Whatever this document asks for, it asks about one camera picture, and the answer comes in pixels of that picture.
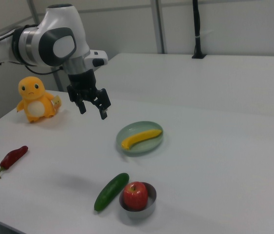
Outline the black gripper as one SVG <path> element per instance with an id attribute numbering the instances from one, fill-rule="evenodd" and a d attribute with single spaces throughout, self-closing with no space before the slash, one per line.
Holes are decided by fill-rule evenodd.
<path id="1" fill-rule="evenodd" d="M 70 85 L 67 86 L 69 98 L 79 108 L 81 114 L 86 112 L 83 101 L 88 101 L 99 109 L 101 119 L 106 119 L 110 99 L 106 89 L 96 88 L 96 78 L 93 69 L 76 75 L 68 75 Z"/>

